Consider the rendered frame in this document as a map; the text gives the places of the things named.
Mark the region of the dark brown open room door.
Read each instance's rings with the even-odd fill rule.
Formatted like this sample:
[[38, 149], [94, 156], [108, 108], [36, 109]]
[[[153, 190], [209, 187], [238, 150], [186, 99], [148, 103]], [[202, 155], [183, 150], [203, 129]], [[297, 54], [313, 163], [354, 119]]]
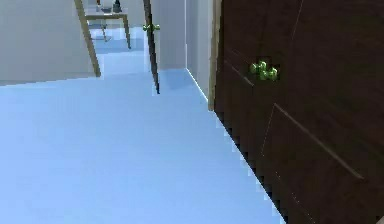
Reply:
[[[152, 12], [151, 12], [151, 0], [143, 0], [144, 12], [145, 12], [145, 22], [146, 25], [153, 24], [152, 22]], [[149, 56], [151, 62], [151, 72], [154, 80], [154, 85], [157, 93], [160, 93], [160, 85], [158, 79], [157, 71], [157, 62], [156, 62], [156, 48], [154, 40], [154, 30], [146, 31], [148, 38], [148, 47], [149, 47]]]

